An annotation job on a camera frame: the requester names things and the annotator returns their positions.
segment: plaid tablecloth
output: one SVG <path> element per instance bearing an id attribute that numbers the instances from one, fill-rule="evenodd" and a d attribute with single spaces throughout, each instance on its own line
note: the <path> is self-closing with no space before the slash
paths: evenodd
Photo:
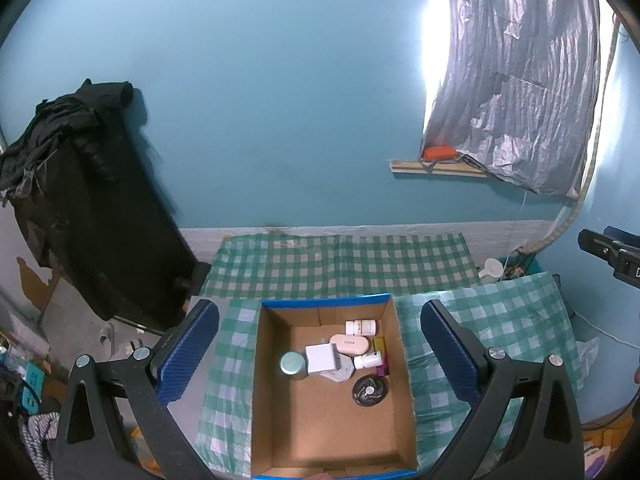
<path id="1" fill-rule="evenodd" d="M 439 298 L 457 322 L 472 329 L 485 346 L 499 346 L 513 358 L 541 361 L 560 354 L 576 389 L 582 371 L 574 334 L 548 272 L 510 282 L 394 297 L 410 374 L 420 468 L 446 448 L 468 413 L 456 399 L 420 330 L 420 310 Z M 220 472 L 250 476 L 252 386 L 259 300 L 232 300 L 214 351 L 200 414 L 195 449 Z M 494 446 L 505 446 L 518 400 L 512 401 Z"/>
<path id="2" fill-rule="evenodd" d="M 479 285 L 462 233 L 435 236 L 232 237 L 216 253 L 202 296 L 333 298 L 418 294 Z"/>

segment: concrete floor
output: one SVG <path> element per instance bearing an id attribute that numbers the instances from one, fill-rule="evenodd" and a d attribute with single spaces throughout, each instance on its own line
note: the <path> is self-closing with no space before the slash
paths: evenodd
<path id="1" fill-rule="evenodd" d="M 192 298 L 190 305 L 199 299 Z M 226 301 L 215 300 L 215 303 L 219 307 L 222 319 L 226 311 Z M 115 329 L 116 349 L 130 340 L 142 339 L 149 347 L 158 341 L 159 337 L 154 334 L 139 333 L 135 328 L 116 320 L 112 320 L 111 323 Z M 107 322 L 94 314 L 78 291 L 60 279 L 40 320 L 42 333 L 51 344 L 49 361 L 54 375 L 66 382 L 76 358 L 81 354 L 89 354 L 97 362 L 104 361 L 104 349 L 98 338 L 105 325 Z M 198 430 L 198 418 L 204 403 L 214 345 L 215 340 L 200 362 L 182 398 L 169 404 L 169 411 L 191 443 L 195 441 Z M 119 399 L 118 408 L 125 428 L 132 431 L 137 424 L 129 403 Z"/>

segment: open cardboard box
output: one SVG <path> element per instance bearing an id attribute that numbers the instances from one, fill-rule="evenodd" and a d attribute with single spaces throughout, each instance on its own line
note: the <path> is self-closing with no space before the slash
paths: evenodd
<path id="1" fill-rule="evenodd" d="M 295 381 L 278 360 L 289 350 L 344 333 L 344 322 L 378 321 L 385 337 L 388 394 L 364 408 L 351 389 L 375 368 L 334 383 L 321 376 Z M 398 478 L 417 468 L 415 418 L 396 308 L 390 294 L 330 300 L 263 301 L 258 319 L 252 408 L 252 477 Z"/>

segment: silver screw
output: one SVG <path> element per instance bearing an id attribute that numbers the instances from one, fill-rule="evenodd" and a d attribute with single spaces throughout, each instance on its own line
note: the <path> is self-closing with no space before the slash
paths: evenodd
<path id="1" fill-rule="evenodd" d="M 135 352 L 133 352 L 133 358 L 136 361 L 142 361 L 142 359 L 146 359 L 147 357 L 149 357 L 149 354 L 151 354 L 149 348 L 147 348 L 146 346 L 141 346 Z"/>
<path id="2" fill-rule="evenodd" d="M 507 353 L 502 348 L 498 348 L 497 346 L 489 348 L 489 357 L 491 359 L 504 359 L 505 355 L 507 355 Z"/>
<path id="3" fill-rule="evenodd" d="M 89 356 L 87 354 L 81 355 L 78 359 L 76 359 L 76 366 L 78 368 L 82 368 L 83 366 L 87 366 L 89 364 Z"/>
<path id="4" fill-rule="evenodd" d="M 553 366 L 562 366 L 562 358 L 558 354 L 551 354 L 549 356 L 549 362 Z"/>

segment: silver curtain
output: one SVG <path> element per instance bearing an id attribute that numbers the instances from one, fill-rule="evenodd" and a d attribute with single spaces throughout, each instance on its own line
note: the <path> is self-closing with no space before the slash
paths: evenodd
<path id="1" fill-rule="evenodd" d="M 538 193 L 579 192 L 600 76 L 598 0 L 449 0 L 447 73 L 422 148 Z"/>

